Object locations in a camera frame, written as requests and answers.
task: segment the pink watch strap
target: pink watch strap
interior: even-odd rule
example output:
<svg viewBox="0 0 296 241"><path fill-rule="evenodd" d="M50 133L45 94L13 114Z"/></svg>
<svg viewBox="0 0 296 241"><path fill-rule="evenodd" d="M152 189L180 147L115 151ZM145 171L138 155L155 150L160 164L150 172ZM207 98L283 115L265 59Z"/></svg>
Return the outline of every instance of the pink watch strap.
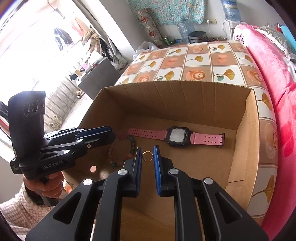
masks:
<svg viewBox="0 0 296 241"><path fill-rule="evenodd" d="M144 129L130 128L128 130L128 134L136 137L145 137L145 138L150 138L155 140L164 140L166 138L167 131L166 130L165 131L149 131Z"/></svg>
<svg viewBox="0 0 296 241"><path fill-rule="evenodd" d="M190 142L191 144L220 146L224 144L224 135L208 135L193 132L190 136Z"/></svg>

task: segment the triangular cutout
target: triangular cutout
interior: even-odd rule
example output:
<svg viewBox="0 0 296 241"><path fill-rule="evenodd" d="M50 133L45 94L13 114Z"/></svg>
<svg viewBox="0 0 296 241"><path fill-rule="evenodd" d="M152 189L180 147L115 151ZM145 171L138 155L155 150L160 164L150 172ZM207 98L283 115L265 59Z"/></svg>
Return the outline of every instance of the triangular cutout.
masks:
<svg viewBox="0 0 296 241"><path fill-rule="evenodd" d="M81 193L75 193L54 215L53 218L65 224L70 224L78 206Z"/></svg>
<svg viewBox="0 0 296 241"><path fill-rule="evenodd" d="M215 194L225 223L232 223L240 220L242 214L224 197L222 193Z"/></svg>

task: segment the smartwatch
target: smartwatch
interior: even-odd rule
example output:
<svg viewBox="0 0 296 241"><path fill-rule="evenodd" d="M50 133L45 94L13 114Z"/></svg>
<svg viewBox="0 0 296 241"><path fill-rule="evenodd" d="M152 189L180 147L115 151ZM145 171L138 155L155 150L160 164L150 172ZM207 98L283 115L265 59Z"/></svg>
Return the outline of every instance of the smartwatch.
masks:
<svg viewBox="0 0 296 241"><path fill-rule="evenodd" d="M224 146L225 133L220 135L200 134L190 131L187 127L173 126L163 131L150 131L130 128L128 134L155 140L164 140L172 147L182 147L189 144Z"/></svg>

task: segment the person's arm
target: person's arm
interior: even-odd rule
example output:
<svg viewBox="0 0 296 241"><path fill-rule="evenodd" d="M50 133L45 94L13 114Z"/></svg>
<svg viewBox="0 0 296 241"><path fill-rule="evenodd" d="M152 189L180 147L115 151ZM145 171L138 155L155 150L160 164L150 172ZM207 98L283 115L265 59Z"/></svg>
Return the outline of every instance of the person's arm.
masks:
<svg viewBox="0 0 296 241"><path fill-rule="evenodd" d="M44 196L57 198L62 193L62 178L61 172L55 173L50 175L48 183L43 184L39 180L29 181L24 177L22 188L15 198L0 204L0 210L6 221L22 240L28 231L53 208L37 204L38 195L35 191L43 190Z"/></svg>

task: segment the white wall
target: white wall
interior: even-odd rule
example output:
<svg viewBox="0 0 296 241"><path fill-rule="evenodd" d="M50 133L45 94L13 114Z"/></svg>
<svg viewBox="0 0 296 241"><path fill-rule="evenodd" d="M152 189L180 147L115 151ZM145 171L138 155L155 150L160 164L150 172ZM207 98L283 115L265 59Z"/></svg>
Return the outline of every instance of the white wall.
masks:
<svg viewBox="0 0 296 241"><path fill-rule="evenodd" d="M21 188L22 174L13 174L10 165L0 157L0 203L14 197Z"/></svg>
<svg viewBox="0 0 296 241"><path fill-rule="evenodd" d="M284 21L277 14L277 12L264 0L237 0L238 8L241 13L242 21L250 25L264 26L267 22L274 25L274 23L284 24ZM217 24L210 24L209 26L206 19L216 19ZM209 37L225 37L223 31L223 22L225 14L220 0L208 0L205 20L202 24L195 24L194 27L197 31L205 31ZM176 25L171 26L158 26L162 36L169 36L171 39L181 38Z"/></svg>
<svg viewBox="0 0 296 241"><path fill-rule="evenodd" d="M141 29L124 0L82 0L123 57L133 61L135 50L149 36Z"/></svg>

